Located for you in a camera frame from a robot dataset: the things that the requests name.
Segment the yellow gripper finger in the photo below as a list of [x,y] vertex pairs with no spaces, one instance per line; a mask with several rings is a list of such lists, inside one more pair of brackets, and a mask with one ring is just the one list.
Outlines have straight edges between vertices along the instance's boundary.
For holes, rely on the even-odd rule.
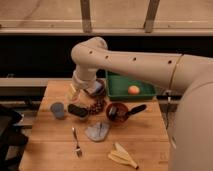
[[69,85],[68,94],[69,94],[69,93],[71,93],[71,94],[76,93],[76,94],[77,94],[77,90],[75,89],[75,87],[73,86],[73,84],[70,84],[70,85]]

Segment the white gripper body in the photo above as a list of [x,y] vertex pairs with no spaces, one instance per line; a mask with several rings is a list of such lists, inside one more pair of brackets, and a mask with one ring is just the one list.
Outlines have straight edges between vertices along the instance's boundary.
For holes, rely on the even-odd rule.
[[95,83],[94,79],[87,80],[77,75],[72,77],[72,81],[76,89],[88,89],[91,88]]

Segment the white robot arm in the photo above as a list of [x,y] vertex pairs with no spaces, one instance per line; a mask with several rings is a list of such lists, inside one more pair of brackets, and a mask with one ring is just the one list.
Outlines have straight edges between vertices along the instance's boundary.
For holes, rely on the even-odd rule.
[[213,58],[110,51],[101,37],[76,44],[71,58],[78,89],[91,87],[104,69],[181,93],[168,171],[213,171]]

